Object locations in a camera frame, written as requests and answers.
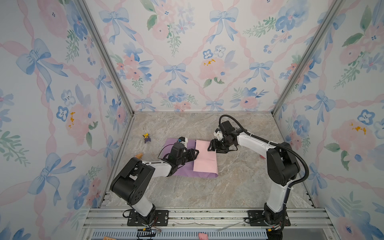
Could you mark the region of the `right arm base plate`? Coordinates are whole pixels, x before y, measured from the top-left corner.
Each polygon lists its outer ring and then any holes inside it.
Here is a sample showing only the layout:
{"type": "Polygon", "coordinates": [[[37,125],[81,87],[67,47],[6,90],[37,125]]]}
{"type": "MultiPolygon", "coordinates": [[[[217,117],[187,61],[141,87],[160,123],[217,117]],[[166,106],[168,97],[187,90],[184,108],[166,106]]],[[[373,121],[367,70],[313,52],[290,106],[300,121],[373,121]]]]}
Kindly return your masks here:
{"type": "Polygon", "coordinates": [[[278,227],[284,224],[285,227],[291,226],[287,212],[278,213],[264,210],[249,210],[248,216],[244,218],[246,224],[252,227],[278,227]]]}

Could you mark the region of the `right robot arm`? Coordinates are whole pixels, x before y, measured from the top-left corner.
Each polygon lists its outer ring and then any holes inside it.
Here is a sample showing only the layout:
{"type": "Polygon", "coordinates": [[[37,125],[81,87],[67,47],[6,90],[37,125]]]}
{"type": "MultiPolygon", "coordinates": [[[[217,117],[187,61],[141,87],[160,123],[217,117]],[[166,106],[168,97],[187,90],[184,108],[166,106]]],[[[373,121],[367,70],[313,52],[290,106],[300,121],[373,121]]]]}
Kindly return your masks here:
{"type": "Polygon", "coordinates": [[[309,167],[287,142],[275,143],[256,136],[246,130],[235,118],[222,115],[215,138],[208,147],[209,152],[227,154],[238,147],[248,148],[267,160],[267,173],[273,184],[258,219],[248,217],[247,223],[264,223],[273,228],[283,228],[287,220],[287,203],[292,187],[309,177],[309,167]]]}

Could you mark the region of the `purple wrapping paper sheet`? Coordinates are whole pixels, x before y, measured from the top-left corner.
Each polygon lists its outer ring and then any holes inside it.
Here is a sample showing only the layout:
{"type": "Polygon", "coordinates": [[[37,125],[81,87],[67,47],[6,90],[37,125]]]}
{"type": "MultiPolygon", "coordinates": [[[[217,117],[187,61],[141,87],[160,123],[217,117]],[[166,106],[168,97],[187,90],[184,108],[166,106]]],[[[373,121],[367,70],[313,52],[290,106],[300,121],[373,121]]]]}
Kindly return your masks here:
{"type": "Polygon", "coordinates": [[[219,176],[217,154],[208,151],[210,142],[202,140],[188,140],[187,149],[199,151],[197,159],[186,163],[173,175],[189,178],[217,178],[219,176]]]}

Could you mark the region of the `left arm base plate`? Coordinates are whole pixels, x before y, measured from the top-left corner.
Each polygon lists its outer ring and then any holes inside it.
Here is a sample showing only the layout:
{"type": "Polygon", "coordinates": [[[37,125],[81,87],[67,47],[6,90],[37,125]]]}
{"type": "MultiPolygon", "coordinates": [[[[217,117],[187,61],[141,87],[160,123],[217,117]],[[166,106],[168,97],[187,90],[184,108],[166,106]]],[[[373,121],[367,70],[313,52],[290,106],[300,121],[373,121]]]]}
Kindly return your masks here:
{"type": "Polygon", "coordinates": [[[154,210],[146,217],[140,215],[135,210],[130,210],[127,218],[127,226],[129,227],[166,227],[169,221],[168,210],[154,210]]]}

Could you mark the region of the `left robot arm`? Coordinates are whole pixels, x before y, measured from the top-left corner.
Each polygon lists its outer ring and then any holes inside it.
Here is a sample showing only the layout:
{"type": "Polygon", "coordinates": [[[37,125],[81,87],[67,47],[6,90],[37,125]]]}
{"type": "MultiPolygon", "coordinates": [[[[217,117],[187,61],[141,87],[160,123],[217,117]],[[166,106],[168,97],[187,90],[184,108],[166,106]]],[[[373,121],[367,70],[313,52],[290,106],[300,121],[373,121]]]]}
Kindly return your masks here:
{"type": "Polygon", "coordinates": [[[196,160],[200,153],[196,149],[188,149],[184,142],[176,142],[170,147],[170,152],[159,155],[156,162],[145,163],[137,157],[131,158],[112,180],[110,191],[131,207],[127,216],[128,226],[152,227],[156,223],[161,212],[145,196],[150,181],[172,176],[178,169],[196,160]]]}

